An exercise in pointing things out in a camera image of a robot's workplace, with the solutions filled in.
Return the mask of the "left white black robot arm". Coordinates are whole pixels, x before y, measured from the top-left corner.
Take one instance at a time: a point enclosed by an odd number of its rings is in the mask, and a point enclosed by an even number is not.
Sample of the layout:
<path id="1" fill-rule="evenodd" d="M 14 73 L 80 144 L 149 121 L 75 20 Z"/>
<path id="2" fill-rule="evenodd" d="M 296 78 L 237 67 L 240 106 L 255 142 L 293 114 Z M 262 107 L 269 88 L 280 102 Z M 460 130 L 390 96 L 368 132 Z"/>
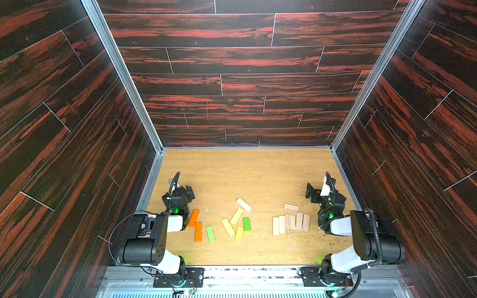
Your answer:
<path id="1" fill-rule="evenodd" d="M 189 204 L 195 199 L 191 186 L 179 185 L 180 172 L 169 181 L 162 199 L 165 211 L 134 213 L 123 221 L 125 235 L 114 244 L 111 256 L 118 265 L 150 268 L 160 278 L 184 278 L 184 258 L 166 249 L 169 233 L 184 231 L 191 220 Z"/>

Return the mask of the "aluminium front rail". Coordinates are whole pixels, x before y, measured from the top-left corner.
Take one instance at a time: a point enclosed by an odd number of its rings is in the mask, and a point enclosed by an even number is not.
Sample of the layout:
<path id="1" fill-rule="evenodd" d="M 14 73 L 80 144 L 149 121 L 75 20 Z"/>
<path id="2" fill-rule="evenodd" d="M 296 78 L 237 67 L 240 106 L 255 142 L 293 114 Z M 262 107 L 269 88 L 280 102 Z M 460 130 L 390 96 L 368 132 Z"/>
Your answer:
<path id="1" fill-rule="evenodd" d="M 141 269 L 107 269 L 99 298 L 340 298 L 352 290 L 305 287 L 300 265 L 204 266 L 202 288 L 153 288 L 154 277 Z M 395 265 L 366 269 L 355 298 L 415 298 Z"/>

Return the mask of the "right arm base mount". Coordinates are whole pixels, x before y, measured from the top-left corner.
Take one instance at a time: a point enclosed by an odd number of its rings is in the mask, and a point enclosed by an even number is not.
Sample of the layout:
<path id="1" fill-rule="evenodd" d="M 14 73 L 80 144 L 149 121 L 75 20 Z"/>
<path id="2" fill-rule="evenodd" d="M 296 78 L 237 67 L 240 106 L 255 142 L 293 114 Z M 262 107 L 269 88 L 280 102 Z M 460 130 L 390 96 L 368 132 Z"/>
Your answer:
<path id="1" fill-rule="evenodd" d="M 302 267 L 298 271 L 305 287 L 338 287 L 353 286 L 351 274 L 339 273 L 333 269 L 322 267 Z"/>

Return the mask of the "small yellow block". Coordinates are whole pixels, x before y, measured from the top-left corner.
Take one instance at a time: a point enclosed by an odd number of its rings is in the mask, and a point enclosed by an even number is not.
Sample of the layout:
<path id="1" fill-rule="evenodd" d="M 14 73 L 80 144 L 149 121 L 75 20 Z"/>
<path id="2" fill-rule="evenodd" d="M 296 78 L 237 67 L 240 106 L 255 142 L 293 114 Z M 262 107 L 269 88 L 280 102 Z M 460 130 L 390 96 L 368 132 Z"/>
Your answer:
<path id="1" fill-rule="evenodd" d="M 243 239 L 244 227 L 238 226 L 236 230 L 235 240 L 236 242 L 241 242 Z"/>

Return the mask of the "left yellow block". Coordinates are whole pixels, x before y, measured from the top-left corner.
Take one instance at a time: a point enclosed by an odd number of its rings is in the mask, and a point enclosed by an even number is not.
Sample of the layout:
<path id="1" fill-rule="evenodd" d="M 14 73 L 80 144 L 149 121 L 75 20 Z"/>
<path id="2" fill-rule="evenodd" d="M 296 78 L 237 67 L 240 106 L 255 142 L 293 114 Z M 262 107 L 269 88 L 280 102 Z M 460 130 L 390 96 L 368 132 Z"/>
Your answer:
<path id="1" fill-rule="evenodd" d="M 229 220 L 227 218 L 224 218 L 221 220 L 221 223 L 223 224 L 227 234 L 229 235 L 229 237 L 234 237 L 236 232 L 234 230 L 234 228 L 232 227 L 232 224 L 229 222 Z"/>

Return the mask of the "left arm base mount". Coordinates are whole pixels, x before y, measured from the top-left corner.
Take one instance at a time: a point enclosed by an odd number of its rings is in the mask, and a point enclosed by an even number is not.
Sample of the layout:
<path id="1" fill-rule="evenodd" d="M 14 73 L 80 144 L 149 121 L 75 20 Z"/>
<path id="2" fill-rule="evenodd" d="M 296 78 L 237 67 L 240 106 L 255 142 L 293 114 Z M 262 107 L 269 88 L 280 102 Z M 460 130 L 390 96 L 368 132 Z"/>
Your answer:
<path id="1" fill-rule="evenodd" d="M 185 267 L 175 274 L 157 273 L 154 275 L 153 288 L 202 288 L 204 268 Z"/>

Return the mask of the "upper yellow block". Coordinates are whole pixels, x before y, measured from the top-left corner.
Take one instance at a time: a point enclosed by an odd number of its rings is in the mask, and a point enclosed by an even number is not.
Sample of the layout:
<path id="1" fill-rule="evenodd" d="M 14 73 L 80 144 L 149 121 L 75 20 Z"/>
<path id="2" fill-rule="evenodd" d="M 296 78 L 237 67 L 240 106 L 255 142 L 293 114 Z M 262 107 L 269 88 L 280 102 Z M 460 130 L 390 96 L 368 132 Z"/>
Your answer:
<path id="1" fill-rule="evenodd" d="M 231 223 L 232 225 L 236 225 L 237 222 L 239 221 L 240 217 L 242 216 L 243 212 L 244 212 L 244 210 L 243 210 L 242 208 L 238 208 L 238 209 L 236 210 L 236 212 L 233 214 L 233 216 L 232 216 L 232 218 L 231 218 L 231 220 L 230 220 L 230 223 Z"/>

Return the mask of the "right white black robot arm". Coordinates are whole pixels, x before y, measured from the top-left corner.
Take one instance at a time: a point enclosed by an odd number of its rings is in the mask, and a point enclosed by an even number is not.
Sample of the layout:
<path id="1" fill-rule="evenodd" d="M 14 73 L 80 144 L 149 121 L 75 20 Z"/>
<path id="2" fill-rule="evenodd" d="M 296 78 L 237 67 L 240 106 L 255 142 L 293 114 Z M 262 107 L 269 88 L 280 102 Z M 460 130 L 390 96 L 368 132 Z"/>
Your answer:
<path id="1" fill-rule="evenodd" d="M 360 278 L 354 283 L 354 274 L 361 276 L 364 269 L 401 263 L 406 258 L 406 247 L 392 233 L 389 221 L 381 219 L 369 208 L 344 214 L 346 197 L 335 184 L 336 180 L 326 173 L 320 189 L 307 184 L 305 198 L 319 206 L 319 229 L 327 235 L 350 237 L 352 245 L 339 253 L 326 255 L 318 271 L 302 268 L 306 287 L 319 284 L 331 288 L 356 288 Z"/>

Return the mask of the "lower orange block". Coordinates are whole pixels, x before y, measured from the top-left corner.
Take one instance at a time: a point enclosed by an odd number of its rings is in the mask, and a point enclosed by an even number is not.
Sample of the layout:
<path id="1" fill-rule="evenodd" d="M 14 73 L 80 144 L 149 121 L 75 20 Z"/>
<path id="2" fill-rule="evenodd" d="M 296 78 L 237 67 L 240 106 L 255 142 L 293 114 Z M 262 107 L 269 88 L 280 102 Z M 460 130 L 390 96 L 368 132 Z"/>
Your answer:
<path id="1" fill-rule="evenodd" d="M 196 222 L 195 224 L 195 242 L 202 242 L 202 222 Z"/>

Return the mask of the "long light green block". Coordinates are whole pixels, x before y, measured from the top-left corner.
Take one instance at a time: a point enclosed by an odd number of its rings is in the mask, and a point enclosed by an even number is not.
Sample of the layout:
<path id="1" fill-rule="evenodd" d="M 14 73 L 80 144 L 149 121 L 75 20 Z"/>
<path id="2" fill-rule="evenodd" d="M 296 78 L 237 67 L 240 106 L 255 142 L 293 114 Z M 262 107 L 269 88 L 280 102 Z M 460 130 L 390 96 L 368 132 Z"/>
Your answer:
<path id="1" fill-rule="evenodd" d="M 214 236 L 214 231 L 213 231 L 213 229 L 212 229 L 211 226 L 207 226 L 207 227 L 206 227 L 206 233 L 207 233 L 207 237 L 208 237 L 208 239 L 209 239 L 209 242 L 210 242 L 210 243 L 215 243 L 215 242 L 216 242 L 216 238 L 215 238 L 215 236 Z"/>

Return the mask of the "short green block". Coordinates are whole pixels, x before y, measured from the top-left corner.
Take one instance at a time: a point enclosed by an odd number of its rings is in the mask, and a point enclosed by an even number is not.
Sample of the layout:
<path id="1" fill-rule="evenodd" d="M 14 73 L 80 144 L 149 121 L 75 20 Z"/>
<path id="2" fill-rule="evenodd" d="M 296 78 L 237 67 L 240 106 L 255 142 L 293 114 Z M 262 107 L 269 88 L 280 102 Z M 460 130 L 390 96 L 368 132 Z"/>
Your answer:
<path id="1" fill-rule="evenodd" d="M 248 217 L 243 218 L 243 228 L 245 231 L 251 231 L 252 229 L 250 219 Z"/>

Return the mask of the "natural wood block crosswise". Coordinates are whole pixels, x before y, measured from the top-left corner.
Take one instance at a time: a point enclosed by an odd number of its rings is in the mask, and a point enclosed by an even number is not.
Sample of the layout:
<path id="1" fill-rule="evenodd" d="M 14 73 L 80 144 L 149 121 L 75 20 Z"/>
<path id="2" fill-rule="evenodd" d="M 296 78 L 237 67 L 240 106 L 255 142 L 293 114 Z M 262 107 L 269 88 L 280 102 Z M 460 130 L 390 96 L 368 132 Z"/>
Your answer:
<path id="1" fill-rule="evenodd" d="M 295 205 L 292 205 L 292 204 L 284 204 L 284 209 L 289 210 L 289 211 L 298 212 L 299 211 L 299 206 L 295 206 Z"/>

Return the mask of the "orange block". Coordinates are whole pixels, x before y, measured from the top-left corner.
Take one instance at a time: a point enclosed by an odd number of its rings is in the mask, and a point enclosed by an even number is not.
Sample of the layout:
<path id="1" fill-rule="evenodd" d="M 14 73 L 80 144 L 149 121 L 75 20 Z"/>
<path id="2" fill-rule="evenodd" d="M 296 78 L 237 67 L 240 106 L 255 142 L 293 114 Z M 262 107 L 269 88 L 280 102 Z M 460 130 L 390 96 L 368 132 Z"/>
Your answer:
<path id="1" fill-rule="evenodd" d="M 195 224 L 195 242 L 202 242 L 202 222 L 196 222 Z"/>
<path id="2" fill-rule="evenodd" d="M 200 214 L 200 210 L 198 209 L 194 209 L 192 214 L 191 214 L 191 217 L 190 217 L 190 221 L 189 221 L 189 224 L 188 224 L 188 227 L 191 227 L 191 228 L 194 228 L 195 225 L 196 225 L 196 222 L 198 220 L 198 217 L 199 217 L 199 214 Z"/>

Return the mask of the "upper orange block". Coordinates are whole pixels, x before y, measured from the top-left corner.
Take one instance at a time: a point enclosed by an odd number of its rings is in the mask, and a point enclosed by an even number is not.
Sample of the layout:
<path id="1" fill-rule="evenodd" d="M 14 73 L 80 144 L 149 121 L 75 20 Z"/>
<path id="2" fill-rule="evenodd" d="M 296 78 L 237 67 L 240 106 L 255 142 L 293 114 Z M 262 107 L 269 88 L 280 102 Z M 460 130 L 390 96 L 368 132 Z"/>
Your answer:
<path id="1" fill-rule="evenodd" d="M 198 209 L 194 209 L 192 214 L 191 214 L 191 217 L 190 217 L 190 221 L 189 221 L 189 224 L 188 224 L 188 227 L 191 227 L 191 228 L 194 228 L 195 225 L 196 225 L 196 222 L 198 220 L 198 217 L 199 217 L 199 214 L 200 214 L 200 210 Z"/>

